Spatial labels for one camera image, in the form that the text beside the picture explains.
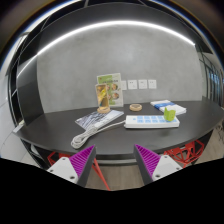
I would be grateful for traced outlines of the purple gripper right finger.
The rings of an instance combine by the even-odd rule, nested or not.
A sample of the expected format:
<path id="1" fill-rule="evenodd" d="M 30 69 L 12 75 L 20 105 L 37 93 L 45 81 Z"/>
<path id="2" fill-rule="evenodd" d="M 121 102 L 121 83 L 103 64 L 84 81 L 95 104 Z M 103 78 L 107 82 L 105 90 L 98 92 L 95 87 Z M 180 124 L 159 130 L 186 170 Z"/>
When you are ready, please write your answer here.
<path id="1" fill-rule="evenodd" d="M 182 169 L 170 156 L 158 155 L 140 145 L 134 146 L 134 155 L 145 185 Z"/>

